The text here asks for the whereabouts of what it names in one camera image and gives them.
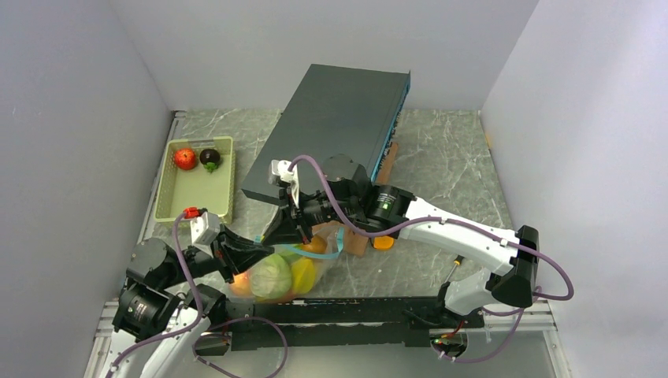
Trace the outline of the orange carrot piece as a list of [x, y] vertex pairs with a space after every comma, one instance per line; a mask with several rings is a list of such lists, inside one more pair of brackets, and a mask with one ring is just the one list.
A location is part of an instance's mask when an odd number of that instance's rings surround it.
[[312, 254], [326, 254], [328, 250], [328, 242], [325, 238], [319, 235], [314, 235], [309, 243], [305, 243], [299, 248]]

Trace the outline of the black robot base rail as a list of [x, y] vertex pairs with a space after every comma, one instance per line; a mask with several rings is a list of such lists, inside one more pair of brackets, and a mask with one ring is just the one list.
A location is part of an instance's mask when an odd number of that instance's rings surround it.
[[480, 310], [454, 315], [434, 296], [298, 298], [277, 304], [226, 299], [207, 315], [213, 326], [230, 332], [234, 351], [283, 345], [426, 347], [440, 333], [484, 327]]

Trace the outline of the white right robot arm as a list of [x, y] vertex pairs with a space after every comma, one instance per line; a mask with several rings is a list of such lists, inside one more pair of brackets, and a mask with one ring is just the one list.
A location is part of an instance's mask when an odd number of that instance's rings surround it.
[[492, 303], [517, 308], [533, 304], [536, 259], [517, 232], [492, 228], [439, 209], [409, 191], [370, 181], [348, 156], [327, 160], [333, 177], [309, 155], [273, 160], [269, 182], [280, 187], [279, 205], [261, 237], [264, 246], [308, 243], [314, 227], [339, 222], [374, 239], [388, 236], [449, 250], [482, 266], [482, 272], [445, 284], [434, 316], [452, 327]]

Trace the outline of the clear zip bag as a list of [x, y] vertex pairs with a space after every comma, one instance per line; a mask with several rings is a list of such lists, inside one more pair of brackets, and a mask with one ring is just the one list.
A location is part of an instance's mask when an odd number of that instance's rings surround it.
[[234, 276], [225, 293], [254, 302], [289, 302], [309, 294], [343, 251], [344, 229], [325, 226], [309, 244], [277, 245], [275, 253]]

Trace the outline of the green cabbage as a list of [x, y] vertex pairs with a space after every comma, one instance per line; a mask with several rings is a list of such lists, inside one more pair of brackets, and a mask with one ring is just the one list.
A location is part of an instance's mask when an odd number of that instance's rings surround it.
[[249, 270], [248, 276], [253, 295], [259, 298], [277, 299], [291, 289], [291, 267], [278, 254], [262, 259]]

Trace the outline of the orange peach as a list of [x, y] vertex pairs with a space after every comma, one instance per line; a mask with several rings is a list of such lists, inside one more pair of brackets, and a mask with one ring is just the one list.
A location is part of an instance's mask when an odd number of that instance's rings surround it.
[[248, 276], [248, 272], [243, 272], [238, 275], [234, 275], [233, 282], [228, 285], [229, 290], [239, 298], [253, 298], [254, 295], [251, 290], [251, 282]]

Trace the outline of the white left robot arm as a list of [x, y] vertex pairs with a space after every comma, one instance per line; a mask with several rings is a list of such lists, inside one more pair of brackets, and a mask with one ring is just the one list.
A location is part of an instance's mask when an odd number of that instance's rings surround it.
[[200, 335], [230, 319], [230, 300], [195, 279], [234, 277], [274, 253], [227, 229], [208, 246], [183, 249], [150, 238], [135, 246], [112, 320], [104, 377], [163, 377]]

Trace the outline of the yellow lemon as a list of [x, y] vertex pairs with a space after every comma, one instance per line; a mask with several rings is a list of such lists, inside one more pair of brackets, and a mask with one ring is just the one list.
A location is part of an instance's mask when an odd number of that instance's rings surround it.
[[312, 290], [317, 278], [314, 262], [309, 258], [300, 258], [291, 265], [292, 286], [296, 295], [303, 295]]

